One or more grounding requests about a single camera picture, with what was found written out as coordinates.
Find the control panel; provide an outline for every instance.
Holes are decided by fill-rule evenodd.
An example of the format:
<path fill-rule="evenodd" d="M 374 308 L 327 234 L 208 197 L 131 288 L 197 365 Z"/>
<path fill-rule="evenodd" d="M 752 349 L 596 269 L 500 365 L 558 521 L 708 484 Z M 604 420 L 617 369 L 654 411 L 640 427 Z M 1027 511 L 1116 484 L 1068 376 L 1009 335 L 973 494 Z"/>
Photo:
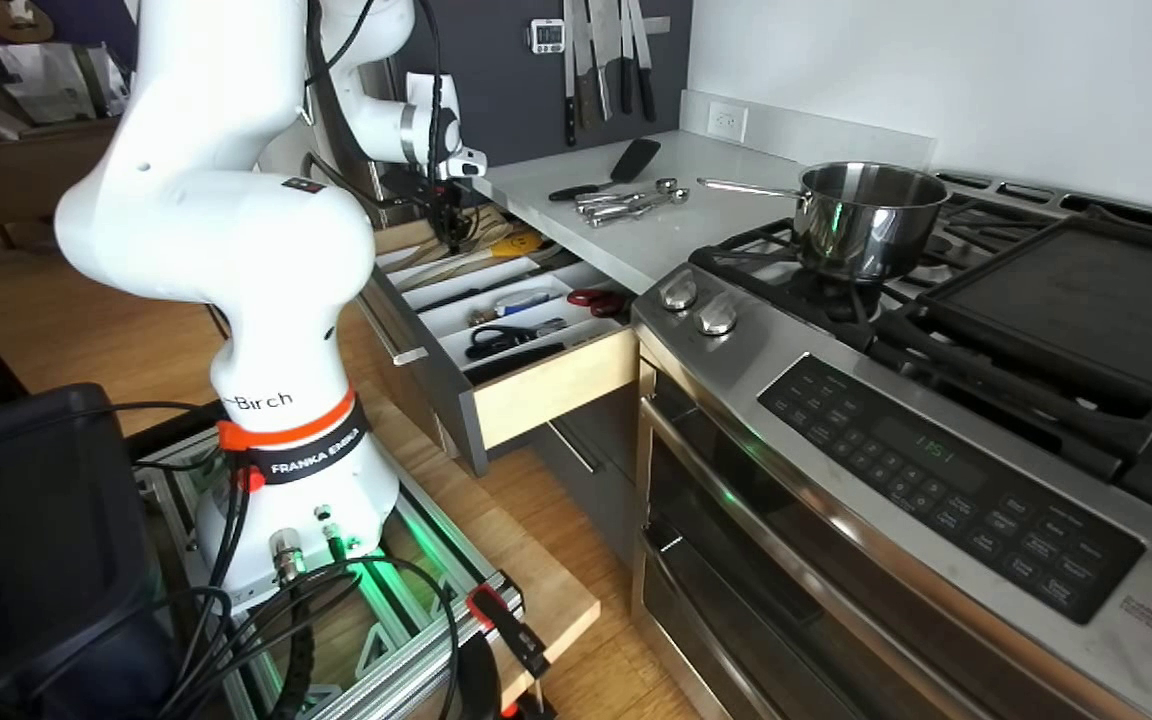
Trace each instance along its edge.
<path fill-rule="evenodd" d="M 1087 625 L 1145 545 L 860 382 L 799 361 L 759 404 L 923 527 Z"/>

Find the stainless steel pot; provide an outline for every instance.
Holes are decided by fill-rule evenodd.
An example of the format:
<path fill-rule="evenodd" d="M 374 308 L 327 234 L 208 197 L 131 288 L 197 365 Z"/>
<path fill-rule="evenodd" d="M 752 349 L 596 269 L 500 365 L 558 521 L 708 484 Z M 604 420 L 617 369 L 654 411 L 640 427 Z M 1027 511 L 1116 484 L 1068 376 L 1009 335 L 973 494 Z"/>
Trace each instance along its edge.
<path fill-rule="evenodd" d="M 875 283 L 915 269 L 947 189 L 890 165 L 825 165 L 796 194 L 796 238 L 809 269 Z"/>

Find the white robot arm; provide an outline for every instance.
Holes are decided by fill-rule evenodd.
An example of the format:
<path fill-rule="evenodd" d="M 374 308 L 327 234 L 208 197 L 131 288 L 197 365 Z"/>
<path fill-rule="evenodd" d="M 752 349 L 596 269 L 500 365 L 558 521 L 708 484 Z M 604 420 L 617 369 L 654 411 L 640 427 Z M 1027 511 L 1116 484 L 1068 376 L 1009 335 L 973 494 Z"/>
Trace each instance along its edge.
<path fill-rule="evenodd" d="M 323 57 L 368 8 L 330 66 L 361 149 L 435 178 L 484 174 L 456 124 L 428 132 L 442 116 L 428 98 L 393 105 L 357 86 L 361 66 L 406 39 L 413 0 L 320 6 Z M 303 39 L 306 0 L 143 0 L 120 132 L 57 209 L 60 251 L 84 277 L 229 318 L 211 390 L 233 420 L 224 445 L 261 470 L 224 576 L 235 607 L 275 591 L 270 545 L 310 553 L 335 526 L 368 553 L 394 504 L 394 476 L 363 427 L 330 331 L 371 271 L 371 224 L 343 189 L 255 174 L 261 149 L 298 122 Z M 201 537 L 214 563 L 220 499 L 204 499 Z"/>

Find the wooden floor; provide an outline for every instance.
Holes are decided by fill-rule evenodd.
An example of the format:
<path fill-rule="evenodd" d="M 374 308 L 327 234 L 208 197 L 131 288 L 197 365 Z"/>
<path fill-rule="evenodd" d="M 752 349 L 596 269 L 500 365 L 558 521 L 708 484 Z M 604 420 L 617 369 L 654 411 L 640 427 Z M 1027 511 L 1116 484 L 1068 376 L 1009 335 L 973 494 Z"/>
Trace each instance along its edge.
<path fill-rule="evenodd" d="M 220 349 L 211 321 L 188 306 L 106 294 L 52 251 L 0 255 L 0 356 L 30 391 L 97 382 L 112 402 L 211 402 L 208 361 Z M 123 432 L 164 417 L 123 417 Z M 629 622 L 629 574 L 596 542 L 529 445 L 492 459 L 484 488 L 604 604 L 598 625 L 546 673 L 544 697 L 558 716 L 604 720 L 690 716 L 645 638 Z"/>

